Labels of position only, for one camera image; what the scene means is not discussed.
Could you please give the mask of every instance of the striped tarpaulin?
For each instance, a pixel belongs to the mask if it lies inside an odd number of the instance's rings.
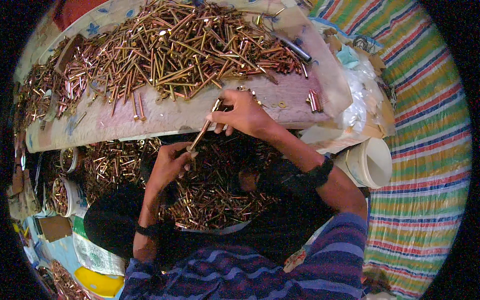
[[[468,194],[471,137],[456,67],[415,1],[317,0],[310,17],[383,45],[397,135],[385,139],[391,182],[372,191],[364,269],[384,271],[400,299],[417,299],[448,255]]]

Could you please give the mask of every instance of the blue striped shirt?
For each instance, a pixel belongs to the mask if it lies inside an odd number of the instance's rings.
[[[339,214],[290,273],[238,246],[199,250],[164,275],[131,259],[120,299],[359,299],[366,236],[365,220]]]

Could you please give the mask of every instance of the yellow plastic container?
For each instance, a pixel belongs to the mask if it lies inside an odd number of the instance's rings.
[[[77,280],[89,291],[103,298],[113,298],[123,287],[122,276],[104,275],[80,267],[75,273]]]

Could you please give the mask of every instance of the hand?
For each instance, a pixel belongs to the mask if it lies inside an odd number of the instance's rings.
[[[215,133],[222,132],[227,124],[225,132],[227,136],[231,135],[235,128],[264,140],[273,128],[280,126],[256,103],[249,92],[225,90],[221,97],[225,99],[224,105],[233,105],[233,110],[229,112],[214,111],[206,117],[207,120],[216,122]]]
[[[175,143],[161,146],[156,157],[155,165],[145,188],[145,194],[158,194],[177,176],[183,177],[185,171],[190,169],[187,163],[192,158],[188,152],[175,158],[176,152],[191,145],[191,142]]]

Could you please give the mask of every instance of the black wristband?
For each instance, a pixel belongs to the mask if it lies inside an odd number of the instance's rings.
[[[330,175],[332,169],[333,161],[325,156],[325,161],[321,166],[316,166],[307,173],[299,174],[297,176],[301,178],[305,185],[314,190],[327,183],[328,175]]]
[[[148,226],[147,228],[142,227],[137,223],[137,225],[135,226],[135,231],[140,233],[141,235],[149,237],[152,240],[156,240],[160,233],[160,223],[157,222],[153,225]]]

